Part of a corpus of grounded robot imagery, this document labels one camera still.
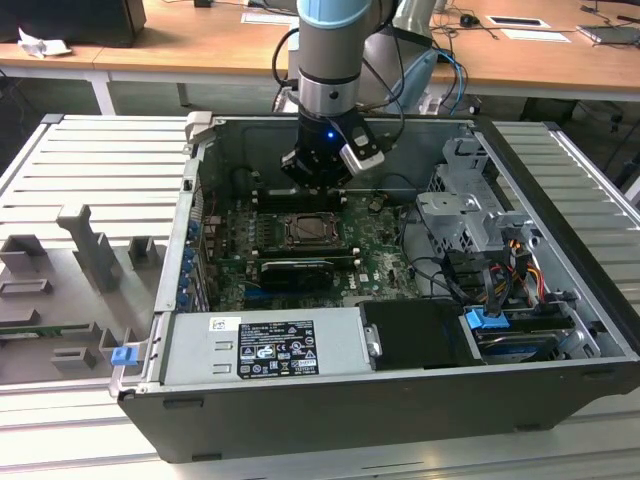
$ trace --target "wooden desk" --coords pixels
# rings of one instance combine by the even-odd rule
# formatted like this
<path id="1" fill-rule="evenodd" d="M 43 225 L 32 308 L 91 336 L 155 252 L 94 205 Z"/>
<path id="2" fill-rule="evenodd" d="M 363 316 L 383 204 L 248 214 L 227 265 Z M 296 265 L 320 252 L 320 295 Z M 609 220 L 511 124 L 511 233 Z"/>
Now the wooden desk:
<path id="1" fill-rule="evenodd" d="M 147 24 L 134 48 L 104 48 L 99 70 L 271 75 L 271 57 L 287 26 L 241 23 L 242 7 L 194 8 L 145 0 Z M 279 67 L 287 68 L 283 49 Z"/>
<path id="2" fill-rule="evenodd" d="M 482 23 L 486 15 L 541 18 L 550 30 L 575 30 L 578 24 L 603 24 L 581 12 L 578 0 L 457 0 L 459 8 L 474 10 Z M 600 3 L 614 23 L 616 15 L 640 16 L 640 8 Z M 91 82 L 103 114 L 115 114 L 110 81 L 177 83 L 181 103 L 188 103 L 184 84 L 272 85 L 271 57 L 287 26 L 240 22 L 244 8 L 217 5 L 193 7 L 190 0 L 145 0 L 147 24 L 134 48 L 73 47 L 75 54 L 38 60 L 15 45 L 0 45 L 0 68 L 7 75 L 73 78 Z M 435 16 L 438 22 L 458 23 L 459 13 Z M 571 43 L 510 40 L 494 30 L 460 31 L 453 39 L 457 58 L 469 72 L 468 93 L 640 102 L 640 52 L 627 47 L 593 47 L 579 32 L 565 33 Z M 435 34 L 443 48 L 448 40 Z M 278 69 L 287 69 L 287 55 Z M 442 96 L 453 80 L 448 65 L 438 65 L 429 93 Z"/>
<path id="3" fill-rule="evenodd" d="M 460 9 L 472 9 L 485 27 L 496 27 L 487 15 L 539 18 L 544 30 L 572 30 L 577 25 L 604 25 L 604 20 L 580 11 L 578 0 L 457 0 Z M 613 24 L 617 15 L 640 16 L 640 7 L 599 3 L 600 13 Z M 459 12 L 436 15 L 432 25 L 458 23 Z M 469 72 L 469 93 L 572 99 L 640 100 L 640 51 L 632 47 L 594 47 L 580 32 L 563 33 L 571 43 L 511 40 L 500 30 L 459 31 L 453 39 L 458 61 Z M 434 38 L 449 48 L 443 34 Z M 438 65 L 432 82 L 450 83 L 451 67 Z"/>

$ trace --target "power supply label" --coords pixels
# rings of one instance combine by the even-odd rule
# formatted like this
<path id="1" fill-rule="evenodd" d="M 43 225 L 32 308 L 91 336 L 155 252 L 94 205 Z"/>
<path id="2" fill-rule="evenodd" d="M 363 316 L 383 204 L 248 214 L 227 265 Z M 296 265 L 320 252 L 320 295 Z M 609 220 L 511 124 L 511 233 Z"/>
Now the power supply label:
<path id="1" fill-rule="evenodd" d="M 313 321 L 239 326 L 238 376 L 243 380 L 319 373 Z"/>

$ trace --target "floor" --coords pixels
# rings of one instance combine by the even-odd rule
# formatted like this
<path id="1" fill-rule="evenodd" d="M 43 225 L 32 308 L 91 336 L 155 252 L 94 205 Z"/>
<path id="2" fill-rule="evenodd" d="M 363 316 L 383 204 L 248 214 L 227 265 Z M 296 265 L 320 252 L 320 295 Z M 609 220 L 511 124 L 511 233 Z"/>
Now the floor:
<path id="1" fill-rule="evenodd" d="M 88 83 L 69 80 L 24 79 L 19 89 L 9 87 L 0 97 L 0 169 L 13 159 L 44 113 L 99 114 Z M 218 113 L 265 113 L 271 109 L 274 87 L 189 85 L 191 109 Z M 185 115 L 189 109 L 178 102 L 175 85 L 116 82 L 114 101 L 123 115 Z M 467 104 L 481 105 L 481 115 L 496 120 L 518 120 L 525 99 L 513 97 L 467 97 Z M 563 102 L 542 101 L 536 120 L 556 121 Z M 618 131 L 612 131 L 612 113 L 622 113 Z M 621 139 L 640 118 L 638 104 L 581 102 L 563 130 L 599 167 L 606 164 Z M 619 150 L 607 173 L 615 176 L 625 162 L 640 151 L 640 128 Z"/>

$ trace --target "computer case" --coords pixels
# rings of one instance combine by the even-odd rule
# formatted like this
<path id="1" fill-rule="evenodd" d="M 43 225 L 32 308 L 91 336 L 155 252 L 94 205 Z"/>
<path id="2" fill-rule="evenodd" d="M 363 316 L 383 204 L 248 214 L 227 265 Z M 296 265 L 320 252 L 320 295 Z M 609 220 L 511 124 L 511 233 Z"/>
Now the computer case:
<path id="1" fill-rule="evenodd" d="M 142 0 L 0 0 L 0 40 L 15 42 L 18 28 L 70 45 L 131 47 L 146 22 Z"/>

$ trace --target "blue latch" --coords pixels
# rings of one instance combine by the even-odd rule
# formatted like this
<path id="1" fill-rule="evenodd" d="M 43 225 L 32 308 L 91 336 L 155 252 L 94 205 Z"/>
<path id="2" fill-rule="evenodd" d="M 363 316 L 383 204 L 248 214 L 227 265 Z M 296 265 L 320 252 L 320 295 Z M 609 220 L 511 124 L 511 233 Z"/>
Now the blue latch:
<path id="1" fill-rule="evenodd" d="M 121 365 L 135 366 L 138 365 L 139 347 L 117 347 L 113 349 L 111 354 L 111 365 L 118 367 Z"/>
<path id="2" fill-rule="evenodd" d="M 488 317 L 482 308 L 472 308 L 470 312 L 465 314 L 465 318 L 471 330 L 476 328 L 509 328 L 511 326 L 504 312 L 497 317 Z"/>

